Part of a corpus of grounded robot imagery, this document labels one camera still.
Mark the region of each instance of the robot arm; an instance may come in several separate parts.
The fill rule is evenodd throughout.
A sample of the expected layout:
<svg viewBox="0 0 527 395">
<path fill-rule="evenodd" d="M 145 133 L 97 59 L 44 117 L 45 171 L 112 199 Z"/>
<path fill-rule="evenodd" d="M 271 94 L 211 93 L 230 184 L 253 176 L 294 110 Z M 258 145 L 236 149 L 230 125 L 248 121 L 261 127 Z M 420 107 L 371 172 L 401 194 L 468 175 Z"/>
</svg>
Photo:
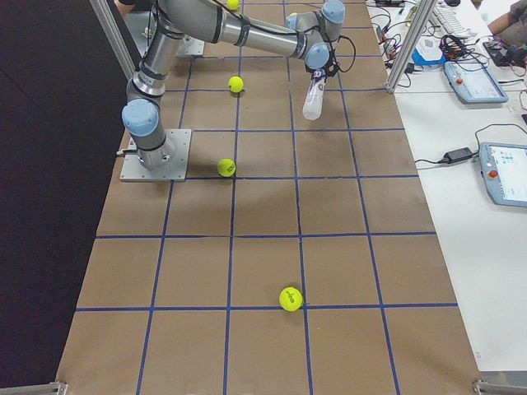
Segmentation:
<svg viewBox="0 0 527 395">
<path fill-rule="evenodd" d="M 161 126 L 160 102 L 164 80 L 185 35 L 209 43 L 220 41 L 248 46 L 305 61 L 306 70 L 330 71 L 345 8 L 328 0 L 322 9 L 287 18 L 287 27 L 229 12 L 217 0 L 152 0 L 157 11 L 156 33 L 139 70 L 128 82 L 124 126 L 147 170 L 165 166 L 174 156 L 174 142 Z"/>
</svg>

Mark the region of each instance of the yellow-green tennis ball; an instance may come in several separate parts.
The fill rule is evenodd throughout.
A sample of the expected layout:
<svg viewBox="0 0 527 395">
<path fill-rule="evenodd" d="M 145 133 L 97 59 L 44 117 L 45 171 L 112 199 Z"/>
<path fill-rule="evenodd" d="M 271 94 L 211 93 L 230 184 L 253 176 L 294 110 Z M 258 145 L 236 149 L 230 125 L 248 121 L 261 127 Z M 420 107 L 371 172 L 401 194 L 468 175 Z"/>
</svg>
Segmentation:
<svg viewBox="0 0 527 395">
<path fill-rule="evenodd" d="M 284 288 L 282 292 L 280 292 L 279 300 L 280 305 L 286 311 L 297 311 L 304 302 L 302 293 L 292 286 Z"/>
<path fill-rule="evenodd" d="M 244 89 L 244 80 L 238 76 L 233 76 L 229 79 L 229 89 L 232 93 L 240 93 Z"/>
<path fill-rule="evenodd" d="M 236 172 L 236 163 L 232 159 L 222 159 L 217 162 L 217 173 L 221 177 L 231 177 Z"/>
<path fill-rule="evenodd" d="M 227 0 L 227 8 L 231 11 L 236 11 L 239 6 L 240 2 L 238 0 Z"/>
</svg>

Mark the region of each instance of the white surface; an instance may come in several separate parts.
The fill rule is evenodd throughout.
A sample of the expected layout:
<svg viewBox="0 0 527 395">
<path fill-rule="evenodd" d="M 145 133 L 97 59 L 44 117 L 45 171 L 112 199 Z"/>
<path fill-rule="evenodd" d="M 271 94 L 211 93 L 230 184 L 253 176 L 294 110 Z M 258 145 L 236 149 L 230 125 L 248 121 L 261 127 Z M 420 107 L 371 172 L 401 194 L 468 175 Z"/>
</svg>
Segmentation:
<svg viewBox="0 0 527 395">
<path fill-rule="evenodd" d="M 491 0 L 485 2 L 482 11 L 490 15 Z M 509 9 L 509 0 L 493 2 L 498 5 L 494 12 L 497 2 L 502 2 L 504 12 Z M 401 15 L 399 9 L 387 9 L 392 25 L 404 21 L 409 11 L 408 6 Z M 375 8 L 369 11 L 380 13 Z M 462 0 L 456 12 L 463 26 L 478 32 L 476 38 L 490 34 L 469 0 Z M 382 26 L 385 20 L 374 19 Z M 406 31 L 405 25 L 395 26 L 389 36 Z M 499 81 L 518 78 L 510 69 L 493 64 L 490 68 Z M 395 99 L 415 159 L 439 160 L 445 152 L 464 146 L 476 151 L 474 132 L 490 123 L 527 128 L 518 99 L 523 83 L 504 86 L 507 103 L 463 105 L 441 67 L 411 78 L 412 86 L 398 88 Z M 527 135 L 515 127 L 489 128 L 479 137 L 482 142 L 527 144 Z M 478 368 L 526 371 L 527 209 L 493 204 L 477 160 L 435 169 L 421 162 L 417 167 Z"/>
</svg>

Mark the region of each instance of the dark background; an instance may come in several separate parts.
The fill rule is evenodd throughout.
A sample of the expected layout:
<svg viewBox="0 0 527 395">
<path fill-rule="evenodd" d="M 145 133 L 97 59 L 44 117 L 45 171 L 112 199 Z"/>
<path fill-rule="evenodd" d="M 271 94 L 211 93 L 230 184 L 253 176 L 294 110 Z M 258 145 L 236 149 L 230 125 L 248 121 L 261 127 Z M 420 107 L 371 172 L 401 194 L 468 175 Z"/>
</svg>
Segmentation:
<svg viewBox="0 0 527 395">
<path fill-rule="evenodd" d="M 2 0 L 0 22 L 5 388 L 55 379 L 123 134 L 126 78 L 88 0 Z"/>
</svg>

